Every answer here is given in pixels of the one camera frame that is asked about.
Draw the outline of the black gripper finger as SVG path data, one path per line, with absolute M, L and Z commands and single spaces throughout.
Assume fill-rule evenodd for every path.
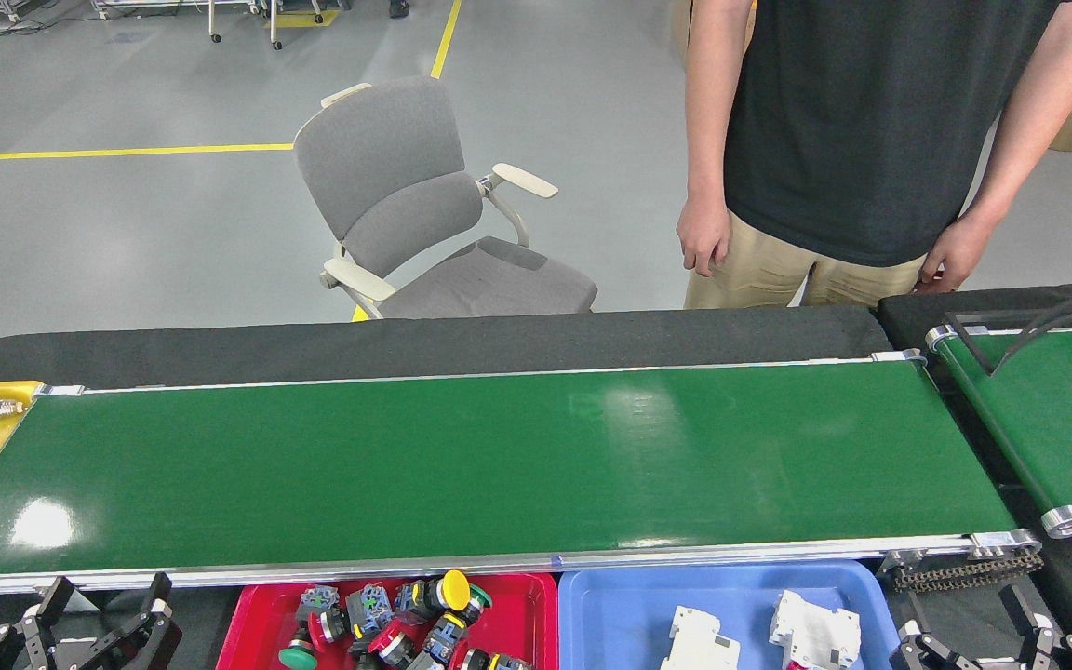
M 1001 602 L 1013 627 L 1024 637 L 1017 657 L 1024 669 L 1072 669 L 1072 635 L 1034 611 L 1016 585 L 1001 589 Z
M 0 624 L 0 669 L 12 669 L 21 654 L 30 669 L 57 669 L 54 627 L 75 591 L 66 577 L 56 577 L 44 589 L 38 606 L 30 607 L 16 623 Z
M 172 589 L 167 574 L 154 574 L 140 613 L 89 643 L 81 669 L 166 669 L 182 640 L 168 602 Z
M 891 653 L 893 669 L 978 669 L 978 662 L 930 634 L 915 593 L 903 594 L 902 602 L 906 619 L 898 628 L 899 645 Z

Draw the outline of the person's left hand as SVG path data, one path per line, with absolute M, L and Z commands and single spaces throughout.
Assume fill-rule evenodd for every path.
M 983 258 L 996 226 L 993 221 L 974 215 L 962 217 L 950 224 L 930 248 L 912 291 L 946 294 L 959 289 Z

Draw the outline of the person's right hand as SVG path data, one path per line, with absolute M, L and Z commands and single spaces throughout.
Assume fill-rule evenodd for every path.
M 678 221 L 682 267 L 712 278 L 728 258 L 731 237 L 730 212 L 719 194 L 689 194 Z

